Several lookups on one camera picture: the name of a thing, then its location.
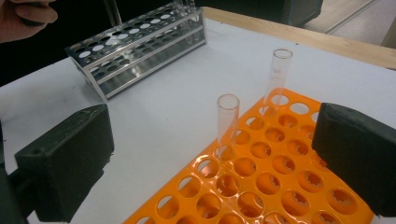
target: table surface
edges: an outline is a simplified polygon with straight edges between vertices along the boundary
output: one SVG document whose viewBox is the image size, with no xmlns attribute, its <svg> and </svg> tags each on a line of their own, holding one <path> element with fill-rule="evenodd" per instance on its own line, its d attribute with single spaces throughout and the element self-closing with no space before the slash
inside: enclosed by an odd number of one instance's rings
<svg viewBox="0 0 396 224">
<path fill-rule="evenodd" d="M 294 52 L 286 88 L 320 102 L 355 108 L 396 128 L 396 72 L 383 68 L 389 64 L 366 62 L 387 50 L 366 52 L 370 57 L 359 60 L 308 44 L 303 39 L 307 33 L 294 30 L 298 28 L 212 8 L 205 8 L 205 14 L 210 18 L 205 20 L 208 44 L 108 102 L 115 152 L 72 223 L 124 221 L 216 138 L 220 95 L 237 95 L 241 114 L 262 97 L 272 51 L 279 47 Z M 247 29 L 238 28 L 237 22 Z M 262 26 L 259 32 L 250 31 L 254 30 L 250 22 Z M 272 35 L 282 33 L 279 29 L 289 38 Z M 302 32 L 296 37 L 299 41 L 292 35 L 297 31 Z M 0 88 L 7 171 L 17 168 L 13 158 L 17 151 L 74 112 L 101 103 L 70 59 Z M 39 223 L 34 214 L 29 221 Z M 373 220 L 394 222 L 393 218 Z"/>
</svg>

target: orange test tube rack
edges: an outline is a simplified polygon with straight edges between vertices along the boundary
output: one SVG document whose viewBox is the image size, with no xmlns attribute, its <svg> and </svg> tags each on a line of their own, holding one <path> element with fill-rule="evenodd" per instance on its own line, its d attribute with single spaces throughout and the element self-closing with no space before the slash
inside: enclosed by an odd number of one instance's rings
<svg viewBox="0 0 396 224">
<path fill-rule="evenodd" d="M 289 90 L 280 103 L 265 117 L 260 99 L 239 119 L 232 158 L 214 141 L 124 224 L 370 223 L 369 206 L 311 148 L 320 103 Z"/>
</svg>

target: hand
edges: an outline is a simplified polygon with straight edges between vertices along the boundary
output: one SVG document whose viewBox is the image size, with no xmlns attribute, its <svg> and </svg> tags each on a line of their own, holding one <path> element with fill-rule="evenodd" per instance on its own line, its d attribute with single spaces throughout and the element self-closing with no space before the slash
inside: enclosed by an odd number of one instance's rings
<svg viewBox="0 0 396 224">
<path fill-rule="evenodd" d="M 49 6 L 55 0 L 0 0 L 0 43 L 20 40 L 37 34 L 48 23 L 58 19 L 56 11 Z M 40 7 L 24 3 L 38 2 Z M 40 26 L 27 26 L 21 18 L 44 22 Z"/>
</svg>

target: metal test tube rack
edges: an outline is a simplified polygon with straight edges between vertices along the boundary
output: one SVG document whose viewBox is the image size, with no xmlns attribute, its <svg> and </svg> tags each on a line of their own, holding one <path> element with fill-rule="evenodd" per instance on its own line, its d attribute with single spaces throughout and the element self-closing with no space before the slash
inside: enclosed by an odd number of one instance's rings
<svg viewBox="0 0 396 224">
<path fill-rule="evenodd" d="M 200 8 L 168 4 L 65 49 L 104 102 L 206 43 Z"/>
</svg>

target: wooden table edge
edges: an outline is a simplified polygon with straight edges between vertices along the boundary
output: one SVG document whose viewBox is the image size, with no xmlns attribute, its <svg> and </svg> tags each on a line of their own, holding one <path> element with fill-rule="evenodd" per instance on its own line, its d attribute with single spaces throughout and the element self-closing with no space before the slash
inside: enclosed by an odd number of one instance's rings
<svg viewBox="0 0 396 224">
<path fill-rule="evenodd" d="M 396 69 L 396 49 L 389 49 L 334 35 L 325 35 L 212 7 L 203 7 L 203 10 L 204 16 L 213 21 L 223 22 L 249 31 L 322 49 L 364 63 Z"/>
</svg>

